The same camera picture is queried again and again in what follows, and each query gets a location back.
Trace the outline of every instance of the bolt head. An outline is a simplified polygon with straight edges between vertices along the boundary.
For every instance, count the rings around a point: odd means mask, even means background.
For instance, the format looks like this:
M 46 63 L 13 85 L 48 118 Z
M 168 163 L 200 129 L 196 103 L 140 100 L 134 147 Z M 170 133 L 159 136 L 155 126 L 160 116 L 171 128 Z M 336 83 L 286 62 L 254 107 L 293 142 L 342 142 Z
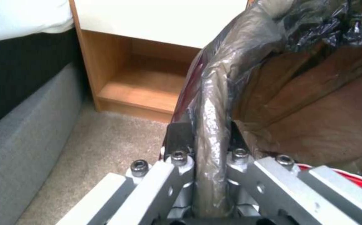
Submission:
M 140 178 L 147 174 L 149 171 L 148 162 L 143 159 L 135 160 L 131 163 L 131 174 L 134 177 Z
M 232 151 L 231 160 L 235 164 L 244 164 L 248 162 L 248 151 L 243 148 L 237 148 Z
M 275 161 L 277 161 L 280 165 L 288 170 L 291 170 L 293 165 L 295 164 L 295 161 L 287 155 L 277 155 L 275 157 Z
M 185 151 L 174 151 L 171 153 L 171 163 L 175 166 L 183 166 L 188 161 L 188 155 Z

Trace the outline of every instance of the wooden panel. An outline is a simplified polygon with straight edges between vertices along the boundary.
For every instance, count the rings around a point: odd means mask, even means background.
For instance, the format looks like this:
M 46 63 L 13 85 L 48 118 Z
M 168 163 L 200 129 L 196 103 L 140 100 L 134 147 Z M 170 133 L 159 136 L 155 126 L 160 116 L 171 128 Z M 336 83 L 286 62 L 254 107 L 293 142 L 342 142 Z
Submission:
M 86 30 L 82 30 L 82 37 L 86 43 L 87 66 L 94 76 L 93 86 L 98 93 L 129 60 L 131 40 Z
M 99 100 L 102 110 L 112 111 L 121 114 L 127 114 L 134 117 L 145 118 L 148 120 L 160 121 L 163 123 L 169 123 L 171 121 L 172 114 L 157 112 L 150 109 L 139 108 L 129 106 L 125 104 L 118 104 L 115 102 Z
M 81 30 L 74 0 L 70 0 L 78 41 L 97 111 L 96 95 L 131 56 L 131 40 L 110 34 Z
M 184 85 L 188 64 L 133 56 L 98 94 L 106 101 L 172 114 Z
M 199 51 L 200 49 L 195 47 L 186 47 L 137 38 L 132 39 L 132 53 L 143 56 L 170 59 L 189 64 Z
M 84 30 L 203 48 L 246 0 L 75 0 Z

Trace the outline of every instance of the wrapped metal tube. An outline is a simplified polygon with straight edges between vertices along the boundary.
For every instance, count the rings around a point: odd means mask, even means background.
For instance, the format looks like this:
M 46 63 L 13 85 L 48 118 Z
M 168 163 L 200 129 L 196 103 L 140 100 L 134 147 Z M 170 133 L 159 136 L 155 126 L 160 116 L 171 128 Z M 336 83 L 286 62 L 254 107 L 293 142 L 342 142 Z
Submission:
M 256 4 L 243 12 L 202 73 L 196 116 L 196 188 L 194 213 L 223 217 L 231 212 L 226 197 L 226 152 L 232 99 L 252 68 L 284 46 L 284 36 L 267 11 L 279 4 Z

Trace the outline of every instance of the white cabinet top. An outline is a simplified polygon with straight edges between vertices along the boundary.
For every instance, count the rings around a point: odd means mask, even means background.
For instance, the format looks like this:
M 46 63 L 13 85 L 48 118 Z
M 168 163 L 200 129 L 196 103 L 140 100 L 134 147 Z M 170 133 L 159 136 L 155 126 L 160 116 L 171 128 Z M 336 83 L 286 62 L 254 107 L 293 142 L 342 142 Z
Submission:
M 247 0 L 75 0 L 81 29 L 203 48 Z

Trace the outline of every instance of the bed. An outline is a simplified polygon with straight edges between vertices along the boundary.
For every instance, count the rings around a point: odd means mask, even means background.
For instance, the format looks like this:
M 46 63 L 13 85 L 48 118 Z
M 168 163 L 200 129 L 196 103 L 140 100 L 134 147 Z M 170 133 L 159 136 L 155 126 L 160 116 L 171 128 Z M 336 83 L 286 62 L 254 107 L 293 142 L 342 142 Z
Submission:
M 67 0 L 0 0 L 0 224 L 15 224 L 75 124 L 85 70 Z
M 68 1 L 0 0 L 0 119 L 79 57 Z

